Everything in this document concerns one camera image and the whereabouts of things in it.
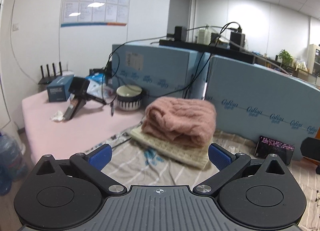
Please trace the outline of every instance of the wall socket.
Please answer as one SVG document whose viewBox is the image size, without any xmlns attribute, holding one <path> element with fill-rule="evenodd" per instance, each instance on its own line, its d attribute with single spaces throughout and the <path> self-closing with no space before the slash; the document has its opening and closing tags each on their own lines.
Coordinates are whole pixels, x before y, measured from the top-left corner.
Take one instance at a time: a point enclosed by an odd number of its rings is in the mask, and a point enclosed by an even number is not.
<svg viewBox="0 0 320 231">
<path fill-rule="evenodd" d="M 19 24 L 18 23 L 12 24 L 12 31 L 17 31 L 17 30 L 19 30 Z"/>
</svg>

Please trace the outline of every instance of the metal screw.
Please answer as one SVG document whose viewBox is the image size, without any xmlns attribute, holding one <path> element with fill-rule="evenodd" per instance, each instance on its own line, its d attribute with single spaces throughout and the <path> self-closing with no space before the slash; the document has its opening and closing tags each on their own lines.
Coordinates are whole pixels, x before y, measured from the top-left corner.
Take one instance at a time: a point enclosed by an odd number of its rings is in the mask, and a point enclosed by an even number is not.
<svg viewBox="0 0 320 231">
<path fill-rule="evenodd" d="M 109 190 L 114 193 L 119 193 L 124 190 L 124 187 L 121 185 L 112 185 L 109 187 Z"/>
<path fill-rule="evenodd" d="M 207 193 L 211 191 L 211 187 L 208 185 L 199 185 L 196 187 L 196 190 L 201 193 Z"/>
</svg>

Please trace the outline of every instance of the crosshair marking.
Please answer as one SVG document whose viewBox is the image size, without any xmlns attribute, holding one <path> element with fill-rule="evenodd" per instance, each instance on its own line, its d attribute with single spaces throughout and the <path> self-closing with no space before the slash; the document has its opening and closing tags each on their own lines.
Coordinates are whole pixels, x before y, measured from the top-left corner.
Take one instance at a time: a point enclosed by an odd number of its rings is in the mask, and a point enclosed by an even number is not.
<svg viewBox="0 0 320 231">
<path fill-rule="evenodd" d="M 165 192 L 165 190 L 163 190 L 163 189 L 157 189 L 157 190 L 155 190 L 155 192 L 157 192 L 158 194 L 161 194 L 161 193 Z"/>
</svg>

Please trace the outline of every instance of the ceiling light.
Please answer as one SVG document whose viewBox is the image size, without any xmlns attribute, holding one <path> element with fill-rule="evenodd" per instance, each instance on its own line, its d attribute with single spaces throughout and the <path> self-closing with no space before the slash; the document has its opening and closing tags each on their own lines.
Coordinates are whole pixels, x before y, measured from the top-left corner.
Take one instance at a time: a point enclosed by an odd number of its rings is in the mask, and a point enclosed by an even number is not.
<svg viewBox="0 0 320 231">
<path fill-rule="evenodd" d="M 69 17 L 72 17 L 72 16 L 79 16 L 81 14 L 81 12 L 73 12 L 69 15 Z"/>
<path fill-rule="evenodd" d="M 88 5 L 88 7 L 101 7 L 103 5 L 104 5 L 104 3 L 102 3 L 102 2 L 93 2 L 93 3 L 90 3 Z"/>
</svg>

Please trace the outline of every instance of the circular gripper cap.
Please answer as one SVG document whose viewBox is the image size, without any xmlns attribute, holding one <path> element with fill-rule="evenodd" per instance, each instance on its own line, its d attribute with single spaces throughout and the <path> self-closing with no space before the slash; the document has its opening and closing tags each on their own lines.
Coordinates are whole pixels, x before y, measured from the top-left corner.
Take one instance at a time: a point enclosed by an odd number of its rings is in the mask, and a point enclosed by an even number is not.
<svg viewBox="0 0 320 231">
<path fill-rule="evenodd" d="M 305 196 L 297 183 L 274 181 L 281 178 L 276 175 L 231 181 L 221 189 L 219 205 L 232 219 L 249 227 L 282 229 L 298 223 L 306 207 Z"/>
<path fill-rule="evenodd" d="M 102 197 L 88 181 L 68 176 L 43 175 L 30 188 L 21 189 L 14 207 L 35 229 L 64 230 L 83 223 L 99 208 Z"/>
</svg>

